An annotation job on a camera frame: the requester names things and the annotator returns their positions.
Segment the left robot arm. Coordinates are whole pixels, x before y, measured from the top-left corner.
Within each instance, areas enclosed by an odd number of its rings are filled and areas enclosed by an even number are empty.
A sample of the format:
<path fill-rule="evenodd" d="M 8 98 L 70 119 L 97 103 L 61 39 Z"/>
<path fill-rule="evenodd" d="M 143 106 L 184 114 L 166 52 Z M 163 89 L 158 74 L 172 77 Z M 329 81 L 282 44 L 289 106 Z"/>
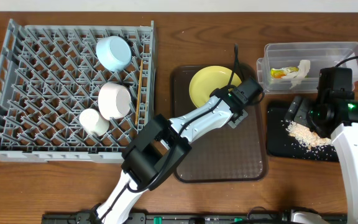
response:
<path fill-rule="evenodd" d="M 109 198 L 95 210 L 96 223 L 124 223 L 140 196 L 156 189 L 191 151 L 191 143 L 246 118 L 246 106 L 259 102 L 263 88 L 248 78 L 239 86 L 215 89 L 201 107 L 177 118 L 157 115 L 123 150 L 121 176 Z"/>

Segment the wooden chopstick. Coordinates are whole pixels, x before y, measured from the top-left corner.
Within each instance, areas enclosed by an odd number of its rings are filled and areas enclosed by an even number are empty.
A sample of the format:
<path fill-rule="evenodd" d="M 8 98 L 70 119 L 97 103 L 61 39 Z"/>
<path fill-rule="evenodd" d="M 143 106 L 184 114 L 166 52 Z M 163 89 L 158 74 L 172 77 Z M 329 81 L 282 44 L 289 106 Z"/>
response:
<path fill-rule="evenodd" d="M 144 67 L 144 61 L 142 59 L 141 65 L 140 65 L 140 72 L 139 72 L 139 84 L 138 84 L 138 89 L 137 89 L 137 106 L 136 106 L 136 111 L 135 111 L 135 125 L 136 126 L 138 126 L 138 123 L 139 123 L 143 67 Z"/>

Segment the green snack wrapper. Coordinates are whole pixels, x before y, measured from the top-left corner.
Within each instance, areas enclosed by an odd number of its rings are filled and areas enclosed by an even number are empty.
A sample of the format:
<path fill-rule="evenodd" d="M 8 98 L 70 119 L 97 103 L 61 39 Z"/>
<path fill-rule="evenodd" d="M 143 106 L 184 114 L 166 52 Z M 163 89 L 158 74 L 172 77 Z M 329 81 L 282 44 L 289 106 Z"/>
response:
<path fill-rule="evenodd" d="M 272 68 L 270 70 L 270 75 L 272 78 L 282 78 L 286 76 L 289 73 L 297 72 L 299 71 L 298 67 L 284 67 L 284 68 Z"/>

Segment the white plastic cup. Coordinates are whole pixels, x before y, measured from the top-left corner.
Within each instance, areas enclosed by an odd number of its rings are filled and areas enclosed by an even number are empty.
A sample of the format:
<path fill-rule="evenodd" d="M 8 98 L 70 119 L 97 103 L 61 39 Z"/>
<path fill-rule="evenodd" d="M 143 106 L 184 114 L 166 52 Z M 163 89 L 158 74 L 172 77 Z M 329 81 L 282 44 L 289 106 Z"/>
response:
<path fill-rule="evenodd" d="M 79 122 L 83 129 L 93 136 L 102 136 L 109 129 L 109 121 L 92 108 L 85 109 L 80 113 Z"/>

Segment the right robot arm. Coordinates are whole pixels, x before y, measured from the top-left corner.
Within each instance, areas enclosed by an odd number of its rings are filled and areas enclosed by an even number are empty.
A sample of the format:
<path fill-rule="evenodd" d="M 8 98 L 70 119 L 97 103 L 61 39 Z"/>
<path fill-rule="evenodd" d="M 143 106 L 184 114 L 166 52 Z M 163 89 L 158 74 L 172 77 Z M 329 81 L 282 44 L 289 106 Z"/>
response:
<path fill-rule="evenodd" d="M 331 139 L 346 191 L 347 222 L 358 223 L 358 101 L 352 91 L 352 70 L 321 69 L 316 101 L 295 97 L 285 119 Z"/>

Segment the pink bowl with rice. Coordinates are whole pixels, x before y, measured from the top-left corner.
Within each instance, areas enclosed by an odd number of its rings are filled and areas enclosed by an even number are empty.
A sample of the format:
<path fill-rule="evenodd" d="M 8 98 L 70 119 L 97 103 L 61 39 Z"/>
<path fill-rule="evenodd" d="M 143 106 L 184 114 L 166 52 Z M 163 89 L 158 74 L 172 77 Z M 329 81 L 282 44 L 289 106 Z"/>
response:
<path fill-rule="evenodd" d="M 104 119 L 121 119 L 130 111 L 129 90 L 115 83 L 105 83 L 98 94 L 98 107 Z"/>

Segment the light blue bowl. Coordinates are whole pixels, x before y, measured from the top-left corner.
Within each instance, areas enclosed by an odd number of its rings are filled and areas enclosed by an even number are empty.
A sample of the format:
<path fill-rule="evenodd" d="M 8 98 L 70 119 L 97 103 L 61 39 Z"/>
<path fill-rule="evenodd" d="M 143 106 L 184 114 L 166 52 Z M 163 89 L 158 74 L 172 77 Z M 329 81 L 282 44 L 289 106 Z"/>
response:
<path fill-rule="evenodd" d="M 101 65 L 112 72 L 120 72 L 132 60 L 129 44 L 118 36 L 100 39 L 96 44 L 96 56 Z"/>

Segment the yellow round plate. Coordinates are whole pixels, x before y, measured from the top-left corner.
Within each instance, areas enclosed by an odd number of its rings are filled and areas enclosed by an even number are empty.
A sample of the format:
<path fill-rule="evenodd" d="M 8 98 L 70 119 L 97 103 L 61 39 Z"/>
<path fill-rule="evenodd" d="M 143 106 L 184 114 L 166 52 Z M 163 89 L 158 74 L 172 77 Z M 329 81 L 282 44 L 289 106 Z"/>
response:
<path fill-rule="evenodd" d="M 189 94 L 193 104 L 197 108 L 203 106 L 215 89 L 228 84 L 231 73 L 232 70 L 222 66 L 208 66 L 196 72 L 189 85 Z"/>

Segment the white tissue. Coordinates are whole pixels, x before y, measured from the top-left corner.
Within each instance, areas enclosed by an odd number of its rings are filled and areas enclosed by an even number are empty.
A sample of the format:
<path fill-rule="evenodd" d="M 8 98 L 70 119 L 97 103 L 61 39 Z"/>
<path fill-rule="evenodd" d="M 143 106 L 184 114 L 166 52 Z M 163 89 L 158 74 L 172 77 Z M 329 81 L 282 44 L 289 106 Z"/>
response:
<path fill-rule="evenodd" d="M 309 60 L 301 60 L 298 66 L 298 71 L 289 73 L 291 89 L 302 83 L 303 79 L 307 76 L 310 67 L 311 62 Z"/>

